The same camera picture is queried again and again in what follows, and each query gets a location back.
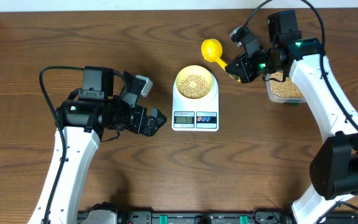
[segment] wood grain surface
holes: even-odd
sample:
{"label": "wood grain surface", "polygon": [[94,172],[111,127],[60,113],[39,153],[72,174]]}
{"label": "wood grain surface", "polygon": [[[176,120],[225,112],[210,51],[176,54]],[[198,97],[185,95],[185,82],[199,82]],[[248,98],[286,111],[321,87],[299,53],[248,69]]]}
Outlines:
{"label": "wood grain surface", "polygon": [[[270,45],[261,10],[250,27]],[[358,111],[358,9],[320,10],[331,68]],[[123,132],[102,142],[89,167],[80,209],[103,201],[154,210],[287,209],[310,185],[309,164],[321,147],[307,104],[272,103],[266,84],[233,81],[201,55],[208,38],[230,40],[251,10],[0,13],[0,223],[27,222],[52,158],[55,126],[38,75],[48,65],[104,66],[149,77],[139,104],[168,123],[152,138]],[[304,37],[319,37],[314,14],[297,10]],[[216,133],[174,132],[172,85],[185,66],[212,71],[220,87]],[[55,106],[81,86],[82,73],[50,71],[45,85]],[[122,83],[114,85],[118,90]],[[115,135],[106,131],[104,138]],[[358,205],[358,197],[350,200]]]}

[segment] yellow scoop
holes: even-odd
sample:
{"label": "yellow scoop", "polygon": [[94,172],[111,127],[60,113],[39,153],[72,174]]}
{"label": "yellow scoop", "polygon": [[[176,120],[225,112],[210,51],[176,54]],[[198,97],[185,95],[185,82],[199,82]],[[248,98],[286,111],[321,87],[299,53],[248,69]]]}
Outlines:
{"label": "yellow scoop", "polygon": [[223,68],[223,70],[227,66],[227,64],[224,63],[224,61],[221,59],[223,48],[218,40],[204,40],[203,44],[201,45],[201,53],[203,53],[205,60],[218,63]]}

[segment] green tape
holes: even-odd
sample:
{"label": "green tape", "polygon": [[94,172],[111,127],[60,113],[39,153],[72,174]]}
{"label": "green tape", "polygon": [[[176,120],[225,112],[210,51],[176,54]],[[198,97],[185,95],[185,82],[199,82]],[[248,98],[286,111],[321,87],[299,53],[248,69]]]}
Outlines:
{"label": "green tape", "polygon": [[248,216],[240,216],[240,224],[248,224]]}
{"label": "green tape", "polygon": [[160,215],[160,224],[168,224],[168,215]]}

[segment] yellow bowl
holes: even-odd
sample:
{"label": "yellow bowl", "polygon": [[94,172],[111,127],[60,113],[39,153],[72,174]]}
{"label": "yellow bowl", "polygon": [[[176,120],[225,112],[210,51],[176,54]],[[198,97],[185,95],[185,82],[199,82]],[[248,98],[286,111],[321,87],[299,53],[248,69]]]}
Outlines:
{"label": "yellow bowl", "polygon": [[187,66],[184,69],[180,70],[179,74],[177,75],[177,79],[175,80],[175,82],[177,84],[177,90],[178,90],[179,93],[180,93],[180,90],[179,90],[180,89],[180,82],[182,80],[184,80],[186,77],[188,77],[189,75],[199,75],[199,76],[205,78],[205,80],[207,81],[207,84],[208,84],[208,92],[211,91],[212,84],[213,84],[213,78],[212,78],[211,72],[209,72],[207,69],[205,69],[205,68],[203,68],[201,66],[190,65],[190,66]]}

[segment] white backdrop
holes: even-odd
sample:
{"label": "white backdrop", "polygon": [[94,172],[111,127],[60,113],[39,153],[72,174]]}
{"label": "white backdrop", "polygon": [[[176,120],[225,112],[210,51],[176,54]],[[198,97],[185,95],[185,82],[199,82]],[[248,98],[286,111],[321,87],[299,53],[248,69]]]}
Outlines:
{"label": "white backdrop", "polygon": [[[255,8],[264,0],[0,0],[0,12]],[[358,0],[310,0],[315,7],[358,7]],[[297,0],[274,0],[265,7],[307,7]]]}

